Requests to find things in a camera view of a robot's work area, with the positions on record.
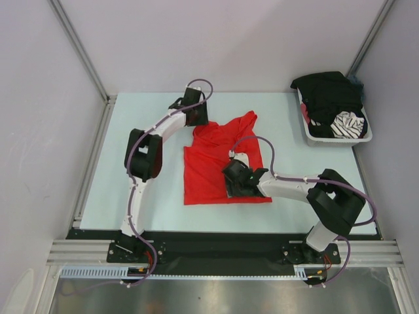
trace black clothing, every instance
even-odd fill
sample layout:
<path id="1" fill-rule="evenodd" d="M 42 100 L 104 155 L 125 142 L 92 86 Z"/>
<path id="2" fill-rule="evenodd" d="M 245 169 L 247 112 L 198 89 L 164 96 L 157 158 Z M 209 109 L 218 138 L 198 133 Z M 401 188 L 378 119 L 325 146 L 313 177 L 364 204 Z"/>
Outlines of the black clothing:
<path id="1" fill-rule="evenodd" d="M 311 123 L 309 123 L 308 131 L 313 137 L 321 137 L 321 138 L 326 138 L 326 139 L 335 138 L 332 128 L 328 126 L 327 124 L 320 124 L 319 126 L 313 126 Z"/>
<path id="2" fill-rule="evenodd" d="M 331 125 L 342 111 L 363 116 L 358 89 L 341 72 L 324 72 L 295 79 L 291 88 L 299 89 L 308 116 L 321 124 Z"/>

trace white wall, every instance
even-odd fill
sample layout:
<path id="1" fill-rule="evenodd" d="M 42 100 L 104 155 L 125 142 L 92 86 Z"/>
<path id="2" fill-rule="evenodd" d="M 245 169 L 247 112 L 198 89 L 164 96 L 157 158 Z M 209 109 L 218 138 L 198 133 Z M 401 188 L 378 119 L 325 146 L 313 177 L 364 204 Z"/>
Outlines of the white wall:
<path id="1" fill-rule="evenodd" d="M 387 239 L 397 239 L 419 296 L 419 2 L 395 4 L 358 76 L 373 140 L 358 146 Z"/>
<path id="2" fill-rule="evenodd" d="M 62 0 L 108 92 L 273 92 L 346 72 L 384 0 Z"/>
<path id="3" fill-rule="evenodd" d="M 1 1 L 0 25 L 1 311 L 28 268 L 38 293 L 103 103 L 46 0 Z"/>

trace laundry basket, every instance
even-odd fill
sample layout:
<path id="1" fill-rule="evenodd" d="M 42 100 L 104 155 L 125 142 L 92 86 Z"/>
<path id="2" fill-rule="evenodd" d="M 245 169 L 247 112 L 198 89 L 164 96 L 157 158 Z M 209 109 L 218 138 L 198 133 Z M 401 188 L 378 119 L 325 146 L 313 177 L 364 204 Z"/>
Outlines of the laundry basket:
<path id="1" fill-rule="evenodd" d="M 297 93 L 298 93 L 299 105 L 300 105 L 302 103 L 302 96 L 299 90 L 297 90 Z M 367 113 L 365 112 L 364 108 L 362 108 L 361 111 L 368 122 L 367 133 L 362 139 L 331 139 L 331 138 L 323 138 L 323 137 L 314 137 L 310 134 L 310 131 L 308 131 L 308 125 L 304 119 L 304 116 L 301 113 L 302 123 L 304 124 L 304 131 L 306 133 L 306 138 L 307 138 L 307 145 L 311 147 L 325 147 L 325 146 L 327 147 L 352 147 L 354 145 L 357 145 L 358 143 L 369 142 L 373 138 L 371 125 L 369 124 Z"/>

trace red t-shirt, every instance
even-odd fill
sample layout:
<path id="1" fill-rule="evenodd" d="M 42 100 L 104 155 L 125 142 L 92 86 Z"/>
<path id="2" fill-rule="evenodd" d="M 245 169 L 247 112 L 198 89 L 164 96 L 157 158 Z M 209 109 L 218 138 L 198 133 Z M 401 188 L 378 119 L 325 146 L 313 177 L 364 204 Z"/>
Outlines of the red t-shirt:
<path id="1" fill-rule="evenodd" d="M 209 122 L 206 126 L 195 127 L 192 146 L 184 147 L 185 205 L 272 202 L 271 198 L 228 198 L 221 172 L 230 162 L 228 152 L 233 145 L 242 137 L 254 135 L 252 129 L 256 119 L 257 115 L 249 111 L 224 126 Z M 242 141 L 234 152 L 246 153 L 253 170 L 263 167 L 257 139 Z"/>

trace light blue table surface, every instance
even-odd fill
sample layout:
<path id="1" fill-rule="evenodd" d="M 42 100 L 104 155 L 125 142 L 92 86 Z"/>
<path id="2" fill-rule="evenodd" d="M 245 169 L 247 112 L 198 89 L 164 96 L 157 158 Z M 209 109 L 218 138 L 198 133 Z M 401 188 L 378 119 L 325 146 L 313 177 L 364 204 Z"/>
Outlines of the light blue table surface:
<path id="1" fill-rule="evenodd" d="M 133 128 L 144 130 L 166 113 L 183 93 L 119 94 L 90 187 L 82 229 L 118 230 L 127 213 L 128 176 L 124 156 Z M 253 131 L 271 140 L 276 149 L 275 170 L 298 176 L 337 170 L 356 188 L 363 189 L 351 148 L 309 147 L 304 138 L 296 94 L 214 93 L 208 116 L 218 124 L 248 111 L 258 116 Z M 273 203 L 183 205 L 183 147 L 192 143 L 192 128 L 183 128 L 163 146 L 163 168 L 147 196 L 146 230 L 191 232 L 306 233 L 318 218 L 305 203 L 275 198 Z M 270 149 L 260 143 L 264 166 Z M 364 206 L 358 221 L 371 217 Z M 374 224 L 357 227 L 353 234 L 375 234 Z"/>

